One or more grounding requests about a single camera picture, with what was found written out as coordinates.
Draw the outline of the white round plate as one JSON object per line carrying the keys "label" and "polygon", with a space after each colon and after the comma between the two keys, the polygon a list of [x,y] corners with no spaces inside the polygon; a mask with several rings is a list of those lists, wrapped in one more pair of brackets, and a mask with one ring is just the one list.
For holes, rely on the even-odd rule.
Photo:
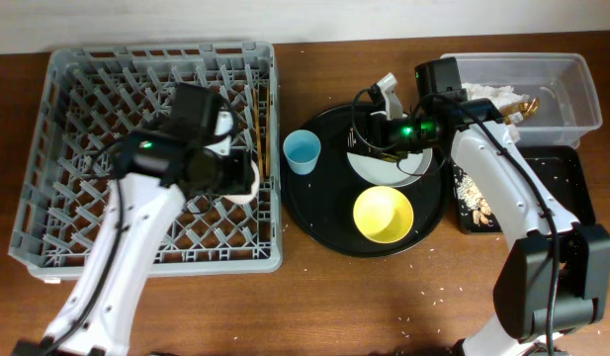
{"label": "white round plate", "polygon": [[385,111],[357,111],[355,125],[361,137],[370,145],[386,147],[395,143],[391,150],[373,150],[358,138],[352,122],[349,122],[348,162],[367,182],[376,186],[400,188],[413,184],[430,170],[434,156],[431,148],[416,152],[408,149],[412,127],[407,114],[403,114],[401,119],[389,121]]}

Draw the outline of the white napkin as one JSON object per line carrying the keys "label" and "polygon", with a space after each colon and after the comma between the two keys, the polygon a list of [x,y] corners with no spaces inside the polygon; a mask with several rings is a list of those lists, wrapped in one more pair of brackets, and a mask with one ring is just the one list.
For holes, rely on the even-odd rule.
{"label": "white napkin", "polygon": [[524,117],[519,113],[519,105],[529,101],[528,95],[518,95],[512,86],[491,87],[473,83],[463,83],[462,87],[467,91],[469,100],[489,99],[501,114],[506,114],[505,121],[513,143],[520,139],[520,134],[516,128]]}

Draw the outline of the pink plastic cup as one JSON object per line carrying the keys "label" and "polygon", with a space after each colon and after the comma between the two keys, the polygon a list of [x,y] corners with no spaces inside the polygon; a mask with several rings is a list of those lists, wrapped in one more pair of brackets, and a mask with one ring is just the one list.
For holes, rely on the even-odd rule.
{"label": "pink plastic cup", "polygon": [[251,168],[254,173],[254,181],[251,184],[250,193],[244,195],[224,195],[223,197],[237,205],[249,204],[258,194],[261,179],[258,166],[254,161],[251,161]]}

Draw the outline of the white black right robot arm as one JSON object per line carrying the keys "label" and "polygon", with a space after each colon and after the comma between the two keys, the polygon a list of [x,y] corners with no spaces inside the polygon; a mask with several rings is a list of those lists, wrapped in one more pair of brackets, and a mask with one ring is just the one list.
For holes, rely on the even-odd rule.
{"label": "white black right robot arm", "polygon": [[493,288],[493,317],[459,340],[458,355],[556,355],[555,341],[599,322],[610,279],[610,234],[582,224],[548,191],[513,140],[509,115],[488,98],[471,99],[456,58],[415,68],[420,99],[406,112],[387,74],[366,88],[383,118],[358,135],[375,157],[440,148],[488,201],[509,243]]}

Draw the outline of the brown food scraps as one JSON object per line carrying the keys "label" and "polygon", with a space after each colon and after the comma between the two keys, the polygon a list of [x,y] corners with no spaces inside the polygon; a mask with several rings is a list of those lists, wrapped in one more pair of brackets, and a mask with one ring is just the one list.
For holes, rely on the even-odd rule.
{"label": "brown food scraps", "polygon": [[456,195],[461,201],[462,216],[476,226],[493,226],[492,210],[476,183],[465,172],[455,180]]}

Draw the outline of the yellow bowl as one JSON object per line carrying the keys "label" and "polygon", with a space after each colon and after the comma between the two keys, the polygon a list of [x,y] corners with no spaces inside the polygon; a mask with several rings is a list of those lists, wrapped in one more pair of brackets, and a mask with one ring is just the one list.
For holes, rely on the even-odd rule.
{"label": "yellow bowl", "polygon": [[363,191],[353,205],[358,231],[378,244],[401,241],[414,225],[414,208],[400,190],[374,186]]}

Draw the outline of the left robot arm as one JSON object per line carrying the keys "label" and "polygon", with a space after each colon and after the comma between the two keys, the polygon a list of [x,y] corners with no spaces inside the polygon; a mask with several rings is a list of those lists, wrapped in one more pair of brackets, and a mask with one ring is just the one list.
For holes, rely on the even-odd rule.
{"label": "left robot arm", "polygon": [[72,293],[39,342],[15,355],[125,355],[136,307],[159,245],[194,196],[247,204],[259,168],[234,147],[236,113],[222,95],[177,85],[169,117],[105,145],[116,153],[102,225]]}

